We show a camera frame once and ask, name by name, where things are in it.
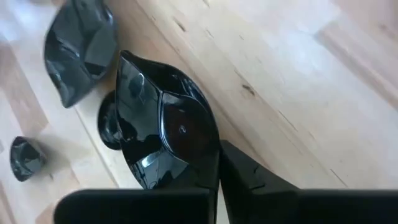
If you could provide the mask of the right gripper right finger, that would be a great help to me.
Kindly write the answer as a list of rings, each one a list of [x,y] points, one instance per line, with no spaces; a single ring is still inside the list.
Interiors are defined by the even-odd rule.
[[[300,189],[230,142],[220,145],[230,223],[397,223],[396,190]]]

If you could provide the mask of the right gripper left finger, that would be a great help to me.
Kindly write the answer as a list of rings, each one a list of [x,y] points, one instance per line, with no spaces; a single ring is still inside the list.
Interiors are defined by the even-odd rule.
[[[215,223],[214,191],[191,189],[86,189],[71,193],[55,207],[53,222],[183,224]]]

